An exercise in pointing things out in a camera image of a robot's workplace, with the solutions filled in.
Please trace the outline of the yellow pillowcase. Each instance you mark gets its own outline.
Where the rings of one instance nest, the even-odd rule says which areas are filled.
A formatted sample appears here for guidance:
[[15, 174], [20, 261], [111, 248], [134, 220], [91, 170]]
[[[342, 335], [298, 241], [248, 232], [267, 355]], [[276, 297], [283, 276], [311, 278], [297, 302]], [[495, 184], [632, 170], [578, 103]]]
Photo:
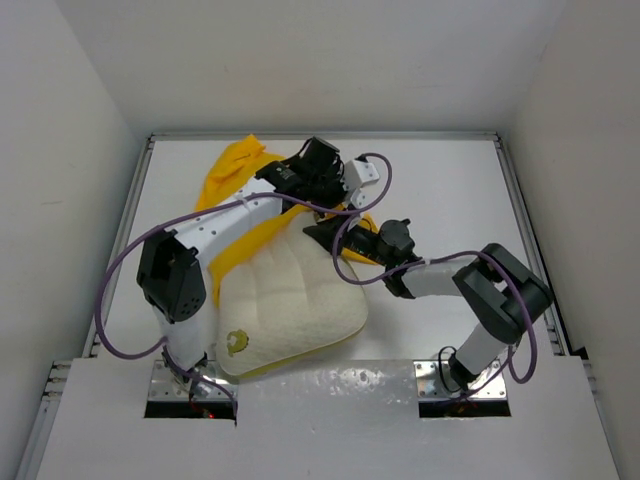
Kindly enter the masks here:
[[[267, 152], [266, 146], [253, 134], [228, 145], [207, 173], [195, 210], [201, 212], [245, 198], [247, 195], [240, 189], [255, 173], [267, 164], [283, 159], [282, 155]], [[289, 211], [250, 228], [209, 262], [214, 305], [220, 305], [225, 276], [248, 262], [278, 233], [284, 231], [296, 216], [310, 211], [310, 208], [302, 205], [293, 206]]]

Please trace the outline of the cream pillow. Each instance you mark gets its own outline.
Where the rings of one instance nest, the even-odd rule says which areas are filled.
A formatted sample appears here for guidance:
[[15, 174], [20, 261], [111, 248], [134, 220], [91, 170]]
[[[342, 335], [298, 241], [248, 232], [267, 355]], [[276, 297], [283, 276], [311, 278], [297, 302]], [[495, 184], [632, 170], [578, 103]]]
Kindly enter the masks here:
[[355, 273], [304, 233], [299, 213], [248, 259], [222, 263], [247, 243], [237, 241], [210, 265], [218, 314], [215, 355], [229, 376], [246, 378], [357, 335], [365, 326], [365, 291], [341, 273]]

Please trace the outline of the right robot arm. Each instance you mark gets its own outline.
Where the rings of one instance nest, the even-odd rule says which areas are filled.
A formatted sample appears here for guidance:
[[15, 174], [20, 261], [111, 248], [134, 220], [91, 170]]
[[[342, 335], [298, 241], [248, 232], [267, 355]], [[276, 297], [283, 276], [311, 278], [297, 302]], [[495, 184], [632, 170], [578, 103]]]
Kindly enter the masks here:
[[303, 231], [333, 258], [351, 251], [382, 266], [378, 279], [398, 298], [456, 296], [466, 301], [478, 323], [439, 371], [441, 385], [452, 394], [469, 395], [472, 383], [501, 355], [511, 365], [524, 337], [530, 343], [529, 366], [514, 379], [524, 384], [532, 378], [538, 361], [533, 325], [554, 296], [504, 246], [490, 243], [480, 251], [424, 260], [414, 252], [407, 220], [388, 220], [373, 231], [334, 216]]

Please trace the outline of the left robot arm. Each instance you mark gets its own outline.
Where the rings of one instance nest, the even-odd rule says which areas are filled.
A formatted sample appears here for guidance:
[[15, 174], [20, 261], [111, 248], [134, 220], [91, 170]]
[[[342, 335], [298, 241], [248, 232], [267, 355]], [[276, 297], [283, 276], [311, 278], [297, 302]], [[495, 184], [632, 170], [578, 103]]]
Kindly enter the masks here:
[[229, 145], [204, 180], [195, 215], [147, 236], [137, 284], [158, 317], [163, 357], [187, 380], [207, 360], [197, 318], [214, 285], [306, 210], [338, 211], [358, 189], [353, 166], [318, 138], [289, 158], [267, 152], [255, 136]]

